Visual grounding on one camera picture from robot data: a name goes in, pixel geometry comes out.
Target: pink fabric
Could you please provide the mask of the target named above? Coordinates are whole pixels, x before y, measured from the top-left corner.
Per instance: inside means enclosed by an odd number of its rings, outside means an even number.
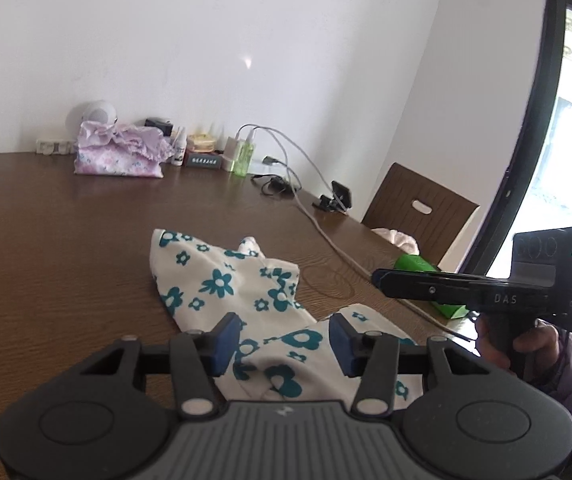
[[[86,121],[77,137],[75,173],[162,178],[159,163],[171,155],[158,128]]]

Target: small bottle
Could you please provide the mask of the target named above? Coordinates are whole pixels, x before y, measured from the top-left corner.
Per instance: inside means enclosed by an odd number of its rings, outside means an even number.
[[[246,140],[243,140],[237,146],[237,151],[239,155],[235,159],[233,165],[233,173],[237,176],[246,176],[248,173],[248,167],[250,166],[250,161],[253,158],[253,152],[255,151],[255,130],[250,130]]]
[[[175,155],[173,155],[173,160],[171,160],[173,166],[181,166],[183,164],[187,142],[186,128],[182,128],[175,139]]]

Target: floral cloth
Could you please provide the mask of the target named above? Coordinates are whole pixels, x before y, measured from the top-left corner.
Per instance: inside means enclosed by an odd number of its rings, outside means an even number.
[[[267,258],[252,237],[233,251],[157,229],[150,268],[163,306],[181,330],[209,331],[226,312],[242,320],[237,352],[226,374],[215,379],[226,399],[341,399],[350,407],[359,379],[341,373],[327,319],[316,322],[295,300],[295,264]],[[340,312],[358,332],[381,330],[413,343],[367,306]],[[421,376],[399,376],[396,393],[395,407],[406,407],[422,393]]]
[[[158,128],[85,121],[77,137],[75,173],[162,178],[159,163],[172,154]]]

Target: green liquid bottle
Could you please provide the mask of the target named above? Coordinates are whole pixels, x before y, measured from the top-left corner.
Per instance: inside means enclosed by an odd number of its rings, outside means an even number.
[[[253,143],[253,140],[255,140],[255,131],[251,130],[248,134],[248,138],[240,141],[241,146],[237,146],[239,155],[237,155],[233,165],[233,173],[237,176],[246,176],[248,173],[248,167],[250,166],[250,161],[252,160],[253,153],[255,152],[255,144]]]

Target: human hand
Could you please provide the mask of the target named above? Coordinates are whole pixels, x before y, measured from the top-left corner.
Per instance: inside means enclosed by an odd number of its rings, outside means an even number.
[[[508,370],[510,359],[490,342],[487,316],[482,314],[474,327],[477,330],[475,346],[479,355],[499,368]],[[515,338],[512,348],[522,354],[534,352],[533,375],[537,378],[551,368],[559,358],[559,333],[553,325],[538,319],[535,327]]]

